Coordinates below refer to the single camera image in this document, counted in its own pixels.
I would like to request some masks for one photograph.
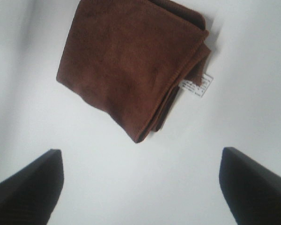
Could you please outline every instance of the towel fold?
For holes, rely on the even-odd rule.
[[[138,143],[160,128],[181,80],[201,84],[207,36],[199,13],[169,0],[81,0],[57,81]]]

